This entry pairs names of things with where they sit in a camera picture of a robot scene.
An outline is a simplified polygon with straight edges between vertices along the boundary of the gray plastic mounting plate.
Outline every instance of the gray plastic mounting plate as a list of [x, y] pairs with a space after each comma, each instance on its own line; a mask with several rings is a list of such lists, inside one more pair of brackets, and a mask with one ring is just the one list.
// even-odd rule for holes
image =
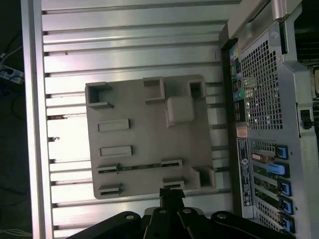
[[99, 82], [85, 92], [97, 199], [215, 187], [202, 76]]

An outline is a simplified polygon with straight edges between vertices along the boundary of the metal mesh grille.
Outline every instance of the metal mesh grille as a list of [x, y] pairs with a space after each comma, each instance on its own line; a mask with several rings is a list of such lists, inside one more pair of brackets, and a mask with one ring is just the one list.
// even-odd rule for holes
[[276, 52], [265, 41], [242, 61], [247, 126], [249, 129], [282, 129]]
[[257, 213], [257, 219], [264, 224], [266, 227], [271, 228], [273, 230], [276, 231], [280, 231], [280, 228], [277, 227], [275, 224], [273, 224], [270, 220], [268, 220], [266, 217], [264, 217], [263, 215]]
[[278, 214], [271, 210], [269, 207], [265, 206], [264, 204], [256, 202], [256, 207], [275, 222], [278, 223], [280, 221]]
[[253, 149], [275, 152], [275, 144], [274, 143], [269, 143], [269, 142], [265, 142], [265, 141], [250, 140], [250, 146]]

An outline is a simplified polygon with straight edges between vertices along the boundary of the dark background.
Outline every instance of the dark background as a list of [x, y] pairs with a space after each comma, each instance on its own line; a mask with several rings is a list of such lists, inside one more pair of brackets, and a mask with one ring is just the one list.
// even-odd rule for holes
[[[0, 53], [21, 33], [20, 0], [1, 1]], [[20, 36], [9, 52], [22, 45]], [[23, 50], [10, 56], [4, 63], [23, 70]], [[27, 151], [24, 85], [0, 78], [0, 229], [21, 229], [32, 232], [30, 186]], [[0, 238], [22, 238], [0, 234]]]

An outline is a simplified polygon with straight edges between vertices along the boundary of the white cable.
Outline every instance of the white cable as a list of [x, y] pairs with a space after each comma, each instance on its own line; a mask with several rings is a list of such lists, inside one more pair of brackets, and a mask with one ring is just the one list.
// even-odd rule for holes
[[5, 61], [9, 56], [11, 56], [11, 55], [13, 55], [14, 53], [16, 53], [16, 52], [17, 52], [18, 50], [20, 50], [22, 47], [23, 47], [23, 46], [18, 47], [16, 50], [14, 50], [13, 52], [10, 52], [7, 56], [5, 56], [5, 57], [2, 59], [2, 61], [1, 61], [1, 63], [0, 63], [0, 66], [3, 65], [4, 61]]
[[0, 230], [0, 233], [11, 233], [11, 234], [19, 234], [19, 235], [25, 235], [25, 236], [32, 235], [31, 233], [27, 233], [27, 232], [19, 230], [19, 229]]
[[32, 237], [32, 233], [28, 233], [28, 232], [25, 232], [25, 231], [20, 230], [20, 229], [0, 230], [0, 234], [1, 233], [6, 233], [9, 235], [18, 236], [18, 237]]

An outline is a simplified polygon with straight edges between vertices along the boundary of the power strip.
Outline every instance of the power strip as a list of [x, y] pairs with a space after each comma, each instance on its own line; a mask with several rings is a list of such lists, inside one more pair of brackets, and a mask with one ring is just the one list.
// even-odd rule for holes
[[24, 73], [9, 66], [2, 65], [0, 68], [0, 78], [10, 80], [11, 82], [22, 84], [24, 82]]

